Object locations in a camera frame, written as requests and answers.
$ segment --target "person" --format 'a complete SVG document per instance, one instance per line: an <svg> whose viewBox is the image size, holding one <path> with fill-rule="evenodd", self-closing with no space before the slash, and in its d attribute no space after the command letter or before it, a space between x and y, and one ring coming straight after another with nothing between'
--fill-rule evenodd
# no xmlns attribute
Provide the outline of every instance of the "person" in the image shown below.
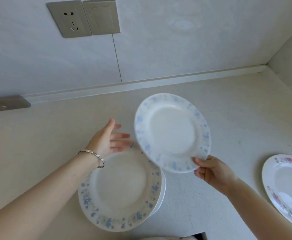
<svg viewBox="0 0 292 240"><path fill-rule="evenodd" d="M120 125L110 119L86 146L100 155L121 152L130 146L129 134L114 133ZM194 158L195 175L227 196L257 239L292 239L292 224L250 186L235 176L224 162L208 156ZM37 185L0 210L0 240L38 239L76 192L88 173L100 166L100 159L82 152L70 159Z"/></svg>

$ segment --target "countertop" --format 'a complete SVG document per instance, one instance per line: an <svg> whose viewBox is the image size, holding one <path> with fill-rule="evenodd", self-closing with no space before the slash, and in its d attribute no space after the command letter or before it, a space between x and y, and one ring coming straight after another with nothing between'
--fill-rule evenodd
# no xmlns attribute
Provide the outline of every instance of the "countertop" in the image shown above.
<svg viewBox="0 0 292 240"><path fill-rule="evenodd" d="M0 112L0 208L75 155L110 117L134 139L137 107L160 92L192 102L210 127L211 154L266 198L261 182L264 161L274 154L292 154L292 92L268 69ZM95 227L74 194L41 239L140 239L200 232L208 240L255 239L224 195L193 173L164 173L163 204L137 228L109 233Z"/></svg>

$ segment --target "plate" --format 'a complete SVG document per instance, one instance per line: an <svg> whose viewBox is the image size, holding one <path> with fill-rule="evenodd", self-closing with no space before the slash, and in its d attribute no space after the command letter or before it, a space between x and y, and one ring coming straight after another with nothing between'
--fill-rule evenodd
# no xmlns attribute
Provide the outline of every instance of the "plate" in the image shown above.
<svg viewBox="0 0 292 240"><path fill-rule="evenodd" d="M292 223L292 156L270 157L264 163L262 179L273 205Z"/></svg>
<svg viewBox="0 0 292 240"><path fill-rule="evenodd" d="M154 210L152 211L152 213L149 216L155 214L156 211L158 211L158 209L160 208L160 206L163 203L165 192L166 192L166 177L165 177L165 174L164 174L163 170L160 170L160 171L162 173L162 188L160 190L160 198L159 198Z"/></svg>
<svg viewBox="0 0 292 240"><path fill-rule="evenodd" d="M184 98L159 93L146 98L135 115L141 149L160 168L173 173L194 171L193 156L206 159L211 138L205 118Z"/></svg>
<svg viewBox="0 0 292 240"><path fill-rule="evenodd" d="M105 157L78 189L86 217L101 229L128 231L150 216L162 187L161 170L134 143L125 152Z"/></svg>

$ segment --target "person's left arm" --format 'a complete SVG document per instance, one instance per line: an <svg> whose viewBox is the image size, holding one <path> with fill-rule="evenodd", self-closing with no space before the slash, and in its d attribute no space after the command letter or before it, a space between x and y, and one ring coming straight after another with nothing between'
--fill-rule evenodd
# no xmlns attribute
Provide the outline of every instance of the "person's left arm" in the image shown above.
<svg viewBox="0 0 292 240"><path fill-rule="evenodd" d="M113 129L118 128L120 125L115 125L115 120L110 119L108 124L94 135L86 149L100 155L124 151L131 142L114 141L114 139L130 136L124 133L112 133ZM97 157L82 152L2 208L0 240L39 238L76 192L80 182L98 165Z"/></svg>

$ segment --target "silver bracelet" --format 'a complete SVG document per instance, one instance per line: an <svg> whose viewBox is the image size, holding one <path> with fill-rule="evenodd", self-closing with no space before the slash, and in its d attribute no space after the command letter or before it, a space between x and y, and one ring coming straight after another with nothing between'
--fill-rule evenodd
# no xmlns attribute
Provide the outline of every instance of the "silver bracelet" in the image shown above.
<svg viewBox="0 0 292 240"><path fill-rule="evenodd" d="M81 153L81 152L89 152L89 153L93 154L94 156L96 156L98 159L100 159L100 161L103 162L103 165L102 165L102 166L99 165L98 168L103 168L103 167L105 166L104 159L101 158L100 155L97 154L96 152L93 152L93 151L88 150L88 149L84 149L84 150L79 151L79 153Z"/></svg>

